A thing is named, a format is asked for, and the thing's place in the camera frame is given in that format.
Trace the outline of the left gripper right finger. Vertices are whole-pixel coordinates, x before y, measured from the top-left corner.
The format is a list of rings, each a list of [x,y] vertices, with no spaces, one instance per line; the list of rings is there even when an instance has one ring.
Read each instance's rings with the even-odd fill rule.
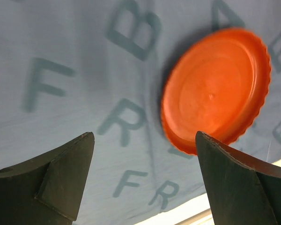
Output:
[[[281,167],[200,131],[195,140],[216,225],[281,225]]]

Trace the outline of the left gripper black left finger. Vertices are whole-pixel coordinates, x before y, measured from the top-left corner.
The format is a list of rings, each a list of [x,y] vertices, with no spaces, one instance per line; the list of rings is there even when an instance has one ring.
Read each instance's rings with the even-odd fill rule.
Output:
[[[86,132],[0,170],[0,225],[71,225],[77,220],[95,138]]]

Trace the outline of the red round plate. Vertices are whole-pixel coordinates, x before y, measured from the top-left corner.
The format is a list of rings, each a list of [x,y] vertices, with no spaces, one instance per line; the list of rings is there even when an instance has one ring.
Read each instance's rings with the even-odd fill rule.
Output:
[[[197,153],[198,131],[235,142],[259,115],[270,81],[270,54],[252,31],[207,35],[180,57],[165,83],[160,115],[166,138],[188,155]]]

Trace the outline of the blue letter-print placemat cloth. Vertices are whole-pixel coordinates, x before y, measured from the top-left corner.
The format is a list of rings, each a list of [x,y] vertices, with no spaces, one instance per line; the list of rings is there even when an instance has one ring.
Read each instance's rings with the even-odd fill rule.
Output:
[[[195,42],[253,31],[272,81],[233,147],[281,159],[281,0],[0,0],[0,169],[91,131],[78,225],[134,225],[205,193],[160,123],[164,81]]]

